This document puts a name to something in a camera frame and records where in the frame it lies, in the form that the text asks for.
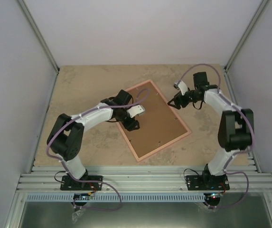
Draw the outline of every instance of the wooden board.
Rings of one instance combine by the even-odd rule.
[[[127,131],[117,123],[124,139],[139,162],[191,134],[187,125],[176,111],[167,105],[167,100],[151,80],[137,84],[128,91],[134,98],[143,89],[149,89],[148,98],[141,103],[145,113],[136,116],[140,129]]]

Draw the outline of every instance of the wooden floor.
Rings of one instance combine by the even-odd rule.
[[[60,69],[43,133],[40,139],[36,166],[61,165],[45,154],[47,137],[56,118],[65,113],[73,115],[96,106],[104,98],[145,80],[151,79],[167,100],[178,92],[173,84],[192,65],[123,65],[123,66],[63,66]],[[219,65],[213,65],[221,74],[221,89],[229,97]],[[217,84],[216,73],[206,67],[195,67],[184,82],[194,88],[192,75],[206,71],[210,84]],[[220,117],[207,104],[201,110],[192,105],[177,110],[192,131],[186,138],[174,143],[151,157],[137,162],[118,126],[101,123],[83,136],[79,156],[86,165],[204,165],[217,151],[217,132]],[[248,165],[246,155],[240,155],[235,165]]]

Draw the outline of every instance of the gray wall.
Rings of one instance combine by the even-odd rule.
[[[56,62],[225,64],[261,0],[25,0]]]
[[[254,111],[257,153],[272,172],[272,1],[230,69],[237,101]]]
[[[0,0],[0,228],[33,156],[55,73],[14,0]]]

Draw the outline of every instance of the gray floor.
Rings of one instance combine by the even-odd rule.
[[[240,194],[226,194],[222,204],[238,201]],[[95,206],[112,208],[113,203]],[[75,224],[70,203],[27,203],[20,228],[271,228],[264,199],[248,195],[229,208],[208,210],[202,203],[125,203],[116,212],[87,210]]]

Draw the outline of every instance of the slotted metal strip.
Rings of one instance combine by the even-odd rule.
[[[29,193],[27,202],[72,202],[74,193]],[[203,193],[122,193],[122,202],[203,202]],[[77,202],[119,202],[115,193],[96,193]]]

